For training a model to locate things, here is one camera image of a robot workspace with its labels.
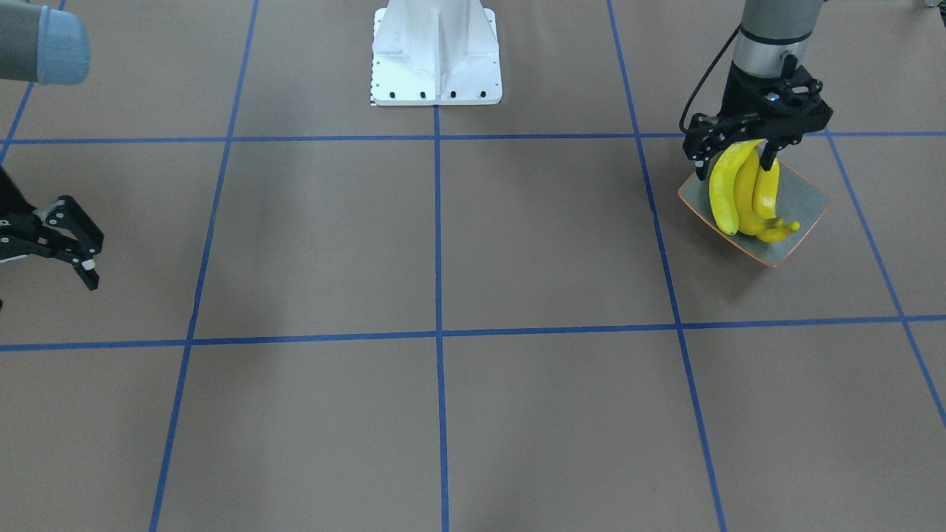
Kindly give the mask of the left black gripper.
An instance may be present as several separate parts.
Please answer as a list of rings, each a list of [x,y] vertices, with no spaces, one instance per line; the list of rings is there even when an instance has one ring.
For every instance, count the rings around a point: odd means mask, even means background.
[[[731,64],[721,103],[721,132],[734,141],[766,141],[760,169],[771,171],[781,149],[827,127],[834,109],[822,89],[823,83],[801,65],[786,77],[760,78]]]

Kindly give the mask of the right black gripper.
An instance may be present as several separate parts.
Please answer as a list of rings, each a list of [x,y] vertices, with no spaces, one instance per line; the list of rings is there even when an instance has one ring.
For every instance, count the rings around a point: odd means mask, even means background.
[[[99,287],[95,256],[103,249],[104,235],[69,195],[37,208],[1,168],[2,262],[35,255],[69,264],[91,292]]]

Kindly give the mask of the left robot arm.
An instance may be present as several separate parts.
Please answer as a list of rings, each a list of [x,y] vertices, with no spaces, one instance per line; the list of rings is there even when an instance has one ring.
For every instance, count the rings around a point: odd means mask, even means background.
[[[781,149],[824,130],[834,114],[821,95],[823,83],[802,64],[823,4],[744,4],[720,114],[746,118],[746,138],[766,141],[760,159],[766,171]]]

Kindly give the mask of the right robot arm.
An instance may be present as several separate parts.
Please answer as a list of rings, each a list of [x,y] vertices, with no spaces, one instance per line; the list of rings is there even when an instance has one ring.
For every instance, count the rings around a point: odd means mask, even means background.
[[[91,65],[84,23],[74,14],[28,1],[1,3],[3,80],[41,85],[78,85]],[[6,171],[1,179],[1,262],[28,256],[69,264],[88,290],[97,290],[95,257],[104,235],[69,195],[37,208]]]

